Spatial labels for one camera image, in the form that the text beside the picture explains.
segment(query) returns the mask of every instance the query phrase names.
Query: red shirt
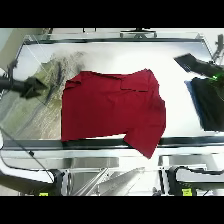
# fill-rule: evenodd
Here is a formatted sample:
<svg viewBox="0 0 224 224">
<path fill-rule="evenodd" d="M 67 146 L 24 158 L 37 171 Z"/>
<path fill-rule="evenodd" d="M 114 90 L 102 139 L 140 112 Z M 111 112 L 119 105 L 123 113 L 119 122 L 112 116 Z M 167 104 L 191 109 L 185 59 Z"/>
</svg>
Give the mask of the red shirt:
<svg viewBox="0 0 224 224">
<path fill-rule="evenodd" d="M 150 158 L 165 130 L 165 103 L 150 70 L 130 75 L 82 71 L 62 96 L 62 141 L 126 134 Z"/>
</svg>

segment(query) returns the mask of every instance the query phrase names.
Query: red polo shirt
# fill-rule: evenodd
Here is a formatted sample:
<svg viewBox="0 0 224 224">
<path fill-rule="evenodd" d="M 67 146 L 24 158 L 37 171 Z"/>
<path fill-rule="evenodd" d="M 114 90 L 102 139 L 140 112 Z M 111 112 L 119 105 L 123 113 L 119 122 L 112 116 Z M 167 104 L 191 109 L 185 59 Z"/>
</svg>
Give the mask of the red polo shirt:
<svg viewBox="0 0 224 224">
<path fill-rule="evenodd" d="M 129 75 L 82 71 L 62 96 L 62 141 L 126 134 L 150 158 L 165 130 L 165 103 L 150 70 Z"/>
</svg>

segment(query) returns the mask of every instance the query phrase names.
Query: yellow-green label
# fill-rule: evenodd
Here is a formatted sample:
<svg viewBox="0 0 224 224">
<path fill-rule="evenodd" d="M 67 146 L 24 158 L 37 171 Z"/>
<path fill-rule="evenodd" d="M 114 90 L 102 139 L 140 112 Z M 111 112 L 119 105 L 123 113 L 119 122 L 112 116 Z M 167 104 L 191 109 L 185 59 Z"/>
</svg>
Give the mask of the yellow-green label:
<svg viewBox="0 0 224 224">
<path fill-rule="evenodd" d="M 40 193 L 39 196 L 48 196 L 48 193 Z"/>
<path fill-rule="evenodd" d="M 182 189 L 183 196 L 192 196 L 192 191 L 190 188 L 188 189 Z"/>
</svg>

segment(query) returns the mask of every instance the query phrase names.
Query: black cloth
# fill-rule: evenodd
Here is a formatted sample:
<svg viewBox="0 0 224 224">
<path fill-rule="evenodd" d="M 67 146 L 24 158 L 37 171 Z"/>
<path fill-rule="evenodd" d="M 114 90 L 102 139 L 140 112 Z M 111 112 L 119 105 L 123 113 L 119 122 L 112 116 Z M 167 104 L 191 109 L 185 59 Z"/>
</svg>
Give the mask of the black cloth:
<svg viewBox="0 0 224 224">
<path fill-rule="evenodd" d="M 209 79 L 193 78 L 195 98 L 201 109 L 201 121 L 205 131 L 224 131 L 224 101 Z"/>
</svg>

